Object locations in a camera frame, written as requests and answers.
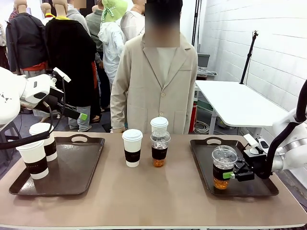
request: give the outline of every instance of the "beige blazer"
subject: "beige blazer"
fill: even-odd
[[[189,132],[198,65],[195,48],[180,36],[164,85],[158,58],[156,48],[145,47],[144,35],[125,44],[111,92],[113,128],[124,127],[127,104],[128,128],[150,133],[150,121],[163,116],[171,134]]]

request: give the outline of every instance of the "amber liquid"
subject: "amber liquid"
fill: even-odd
[[[160,168],[160,167],[162,167],[164,165],[164,163],[165,163],[165,159],[164,160],[153,159],[154,167]]]
[[[218,189],[226,189],[228,184],[229,184],[229,180],[228,181],[220,181],[220,180],[216,179],[215,177],[213,177],[213,182],[214,182],[214,187],[216,187]]]

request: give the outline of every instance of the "black jacket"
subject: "black jacket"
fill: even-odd
[[[70,83],[65,82],[66,102],[90,106],[94,98],[95,42],[78,21],[52,19],[46,25],[46,43],[51,66],[71,78]]]
[[[15,43],[19,68],[24,69],[47,61],[45,27],[42,22],[28,13],[20,13],[11,20],[6,28],[6,39],[11,71],[16,71],[16,57],[11,42]]]

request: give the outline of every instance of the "lime green bucket hat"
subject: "lime green bucket hat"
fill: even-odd
[[[125,0],[102,0],[104,10],[101,20],[103,23],[115,22],[124,16],[128,3]]]

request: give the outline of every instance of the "gray pants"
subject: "gray pants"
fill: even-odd
[[[72,118],[68,118],[68,124],[69,124],[69,128],[73,129],[73,128],[79,128],[79,132],[85,132],[87,130],[89,130],[90,127],[90,113],[91,113],[91,107],[87,106],[87,107],[77,107],[77,111],[79,113],[83,113],[87,115],[87,119],[85,121],[81,120],[80,118],[78,118],[78,120],[72,119]]]
[[[38,75],[46,73],[46,70],[45,69],[37,70],[37,71],[26,71],[26,70],[23,70],[23,72],[24,72],[24,75],[27,76],[26,78],[32,78],[32,77],[36,77]]]

